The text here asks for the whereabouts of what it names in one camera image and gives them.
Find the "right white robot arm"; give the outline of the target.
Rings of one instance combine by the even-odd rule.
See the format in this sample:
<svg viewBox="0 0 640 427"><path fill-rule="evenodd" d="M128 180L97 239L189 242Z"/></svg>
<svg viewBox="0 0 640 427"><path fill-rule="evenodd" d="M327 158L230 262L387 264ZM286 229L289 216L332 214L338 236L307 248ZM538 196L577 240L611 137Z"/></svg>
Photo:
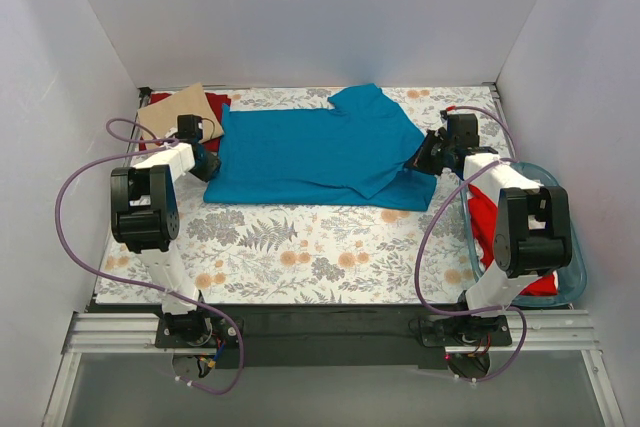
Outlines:
<svg viewBox="0 0 640 427"><path fill-rule="evenodd" d="M459 185L447 197L452 202L469 192L495 211L493 233L486 252L491 261L476 283L464 292L453 310L429 305L436 315L431 328L440 338L456 337L475 344L500 330L499 316L531 284L568 266L572 234L567 192L544 186L480 143L477 109L449 107L444 126L428 131L407 162L411 170L440 175L449 170Z"/></svg>

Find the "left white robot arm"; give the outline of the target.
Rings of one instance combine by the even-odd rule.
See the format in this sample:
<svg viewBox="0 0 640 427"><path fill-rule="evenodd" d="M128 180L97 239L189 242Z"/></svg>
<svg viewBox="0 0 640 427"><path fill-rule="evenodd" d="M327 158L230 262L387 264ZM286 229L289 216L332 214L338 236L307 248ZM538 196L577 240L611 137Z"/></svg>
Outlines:
<svg viewBox="0 0 640 427"><path fill-rule="evenodd" d="M138 257L164 294L161 318L168 334L193 347L211 339L213 324L194 304L203 297L175 243L180 218L174 184L186 174L207 183L220 169L219 158L202 145L203 123L198 115L179 115L175 146L133 167L116 168L110 177L112 235Z"/></svg>

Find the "blue t shirt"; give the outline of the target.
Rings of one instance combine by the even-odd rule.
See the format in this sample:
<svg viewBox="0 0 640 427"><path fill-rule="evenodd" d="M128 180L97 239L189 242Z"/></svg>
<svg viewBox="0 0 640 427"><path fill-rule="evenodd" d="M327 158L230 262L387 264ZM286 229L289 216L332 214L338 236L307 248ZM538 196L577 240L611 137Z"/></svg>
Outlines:
<svg viewBox="0 0 640 427"><path fill-rule="evenodd" d="M377 206L426 211L434 176L407 168L423 133L374 84L345 88L326 108L223 109L214 204Z"/></svg>

